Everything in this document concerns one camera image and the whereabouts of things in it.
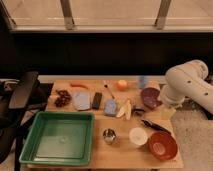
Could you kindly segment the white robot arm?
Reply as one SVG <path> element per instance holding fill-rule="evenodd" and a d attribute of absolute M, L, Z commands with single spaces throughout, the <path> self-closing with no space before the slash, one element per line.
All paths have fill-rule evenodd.
<path fill-rule="evenodd" d="M 205 81 L 208 74 L 208 66 L 201 60 L 168 69 L 159 99 L 167 107 L 178 108 L 189 97 L 204 109 L 208 120 L 213 120 L 213 85 Z"/>

